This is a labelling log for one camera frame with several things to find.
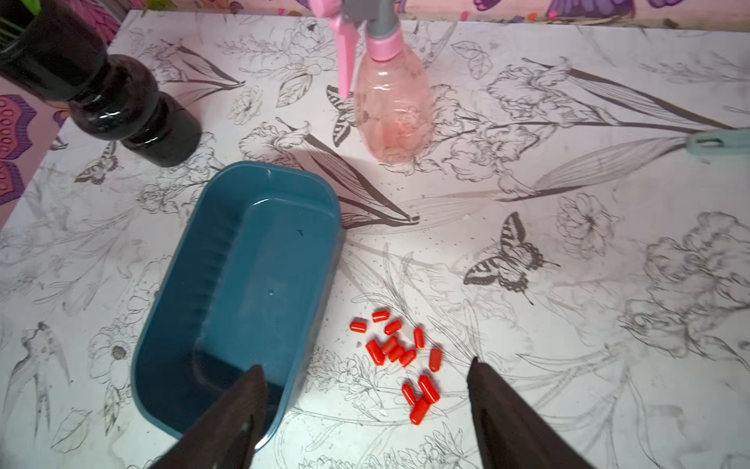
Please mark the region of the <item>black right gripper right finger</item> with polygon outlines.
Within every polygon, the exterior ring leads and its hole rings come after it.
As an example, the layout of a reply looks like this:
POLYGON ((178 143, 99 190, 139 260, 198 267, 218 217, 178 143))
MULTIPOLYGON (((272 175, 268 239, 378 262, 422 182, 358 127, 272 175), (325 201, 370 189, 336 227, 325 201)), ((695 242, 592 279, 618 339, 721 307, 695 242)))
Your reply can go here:
POLYGON ((474 358, 467 385, 484 468, 591 466, 491 365, 474 358))

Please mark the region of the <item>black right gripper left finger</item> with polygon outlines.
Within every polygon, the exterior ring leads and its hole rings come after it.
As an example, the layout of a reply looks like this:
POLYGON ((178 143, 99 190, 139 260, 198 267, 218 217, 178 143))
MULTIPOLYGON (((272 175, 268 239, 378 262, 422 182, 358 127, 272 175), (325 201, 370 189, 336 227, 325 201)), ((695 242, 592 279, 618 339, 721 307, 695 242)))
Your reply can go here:
POLYGON ((248 468, 265 421, 269 388, 255 365, 201 416, 155 468, 248 468))

